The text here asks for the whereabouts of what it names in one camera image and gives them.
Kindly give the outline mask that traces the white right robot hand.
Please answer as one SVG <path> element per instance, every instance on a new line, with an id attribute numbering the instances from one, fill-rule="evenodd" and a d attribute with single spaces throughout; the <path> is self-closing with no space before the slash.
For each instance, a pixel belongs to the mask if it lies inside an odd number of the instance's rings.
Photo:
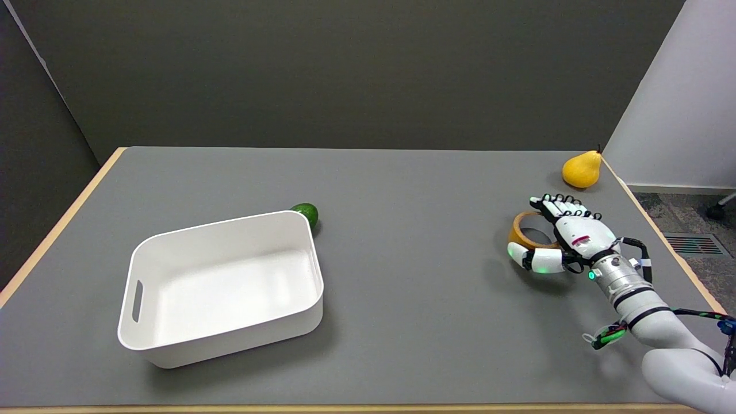
<path id="1" fill-rule="evenodd" d="M 620 253 L 617 236 L 570 195 L 544 194 L 531 197 L 530 205 L 553 226 L 556 247 L 527 247 L 512 240 L 507 253 L 520 267 L 533 273 L 555 274 L 569 271 L 583 273 L 596 259 Z"/>

